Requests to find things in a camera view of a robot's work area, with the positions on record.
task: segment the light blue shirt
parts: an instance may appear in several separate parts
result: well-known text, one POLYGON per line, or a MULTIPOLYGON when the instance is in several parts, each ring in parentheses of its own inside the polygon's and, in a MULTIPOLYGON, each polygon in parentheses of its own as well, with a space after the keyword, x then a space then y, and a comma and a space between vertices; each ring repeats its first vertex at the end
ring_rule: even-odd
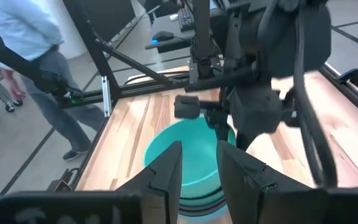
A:
POLYGON ((32 0, 0 0, 0 36, 6 47, 30 61, 63 43, 59 27, 32 0))

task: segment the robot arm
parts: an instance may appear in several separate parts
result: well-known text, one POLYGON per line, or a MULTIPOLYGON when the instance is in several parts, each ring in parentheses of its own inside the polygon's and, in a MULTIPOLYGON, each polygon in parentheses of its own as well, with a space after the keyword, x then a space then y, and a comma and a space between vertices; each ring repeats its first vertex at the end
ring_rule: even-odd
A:
POLYGON ((38 66, 7 48, 1 37, 0 62, 31 79, 39 90, 51 93, 58 103, 64 103, 73 97, 70 87, 60 75, 40 70, 38 66))

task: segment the computer keyboard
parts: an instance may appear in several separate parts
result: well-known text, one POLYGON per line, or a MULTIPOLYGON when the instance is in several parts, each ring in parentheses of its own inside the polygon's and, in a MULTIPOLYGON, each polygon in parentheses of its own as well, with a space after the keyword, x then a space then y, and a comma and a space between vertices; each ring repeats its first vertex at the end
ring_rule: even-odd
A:
POLYGON ((180 25, 180 31, 184 32, 194 29, 194 17, 187 7, 184 7, 178 11, 178 20, 180 25))

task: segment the gray floor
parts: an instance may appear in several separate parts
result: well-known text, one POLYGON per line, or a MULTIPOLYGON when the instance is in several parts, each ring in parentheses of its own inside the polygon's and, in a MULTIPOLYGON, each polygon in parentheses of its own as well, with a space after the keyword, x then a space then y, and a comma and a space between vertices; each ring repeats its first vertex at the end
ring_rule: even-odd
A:
MULTIPOLYGON (((329 7, 334 30, 339 32, 333 31, 333 54, 328 62, 336 70, 346 72, 358 67, 358 1, 331 0, 329 7)), ((188 49, 165 54, 158 54, 156 50, 144 50, 144 45, 149 41, 149 30, 149 20, 141 19, 118 50, 153 70, 186 64, 188 59, 184 57, 189 55, 188 49)), ((123 84, 129 76, 139 74, 113 58, 109 60, 109 64, 113 71, 118 71, 114 74, 119 84, 123 84)), ((91 80, 96 67, 89 55, 70 60, 70 66, 81 87, 91 81, 87 90, 101 88, 99 77, 91 80)), ((93 130, 86 126, 83 128, 90 138, 94 137, 93 130)), ((24 106, 14 113, 7 113, 0 102, 0 192, 46 189, 66 168, 80 165, 81 159, 72 162, 62 160, 63 153, 69 149, 69 143, 58 133, 51 131, 50 125, 31 99, 26 99, 24 106)))

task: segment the computer mouse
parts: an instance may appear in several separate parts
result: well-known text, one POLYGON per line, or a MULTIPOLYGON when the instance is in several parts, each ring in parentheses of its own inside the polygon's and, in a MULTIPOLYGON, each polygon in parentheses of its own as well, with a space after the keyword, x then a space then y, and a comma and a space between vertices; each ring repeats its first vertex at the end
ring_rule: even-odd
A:
POLYGON ((168 32, 168 31, 160 31, 156 34, 154 34, 153 36, 153 40, 156 41, 166 41, 166 40, 170 40, 174 37, 173 33, 168 32))

